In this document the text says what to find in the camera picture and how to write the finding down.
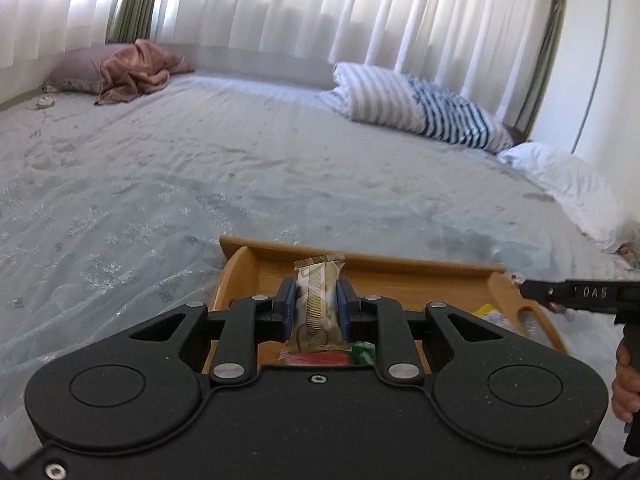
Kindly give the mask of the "person's right hand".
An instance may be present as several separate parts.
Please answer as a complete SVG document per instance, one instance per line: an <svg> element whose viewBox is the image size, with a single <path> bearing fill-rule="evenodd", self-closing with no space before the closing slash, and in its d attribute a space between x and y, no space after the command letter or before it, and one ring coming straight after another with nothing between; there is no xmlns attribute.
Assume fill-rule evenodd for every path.
<svg viewBox="0 0 640 480"><path fill-rule="evenodd" d="M640 375L630 362L630 353L621 341L616 351L611 405L615 416L622 422L632 422L640 408Z"/></svg>

